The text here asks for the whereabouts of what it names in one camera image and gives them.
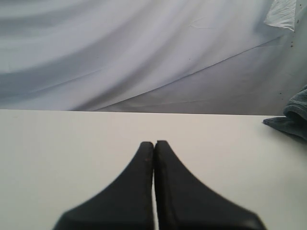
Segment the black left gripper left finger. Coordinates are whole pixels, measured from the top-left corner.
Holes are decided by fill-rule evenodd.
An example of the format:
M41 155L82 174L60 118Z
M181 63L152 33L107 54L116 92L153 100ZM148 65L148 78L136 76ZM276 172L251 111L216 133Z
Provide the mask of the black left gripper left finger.
M153 152L142 142L123 172L103 191L63 213L56 230L152 230Z

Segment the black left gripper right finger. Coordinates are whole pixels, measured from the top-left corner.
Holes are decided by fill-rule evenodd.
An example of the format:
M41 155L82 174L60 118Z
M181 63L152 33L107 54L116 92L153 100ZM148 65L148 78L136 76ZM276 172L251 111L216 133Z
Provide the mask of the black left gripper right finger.
M257 214L195 177L167 141L154 148L154 186L161 230L264 230Z

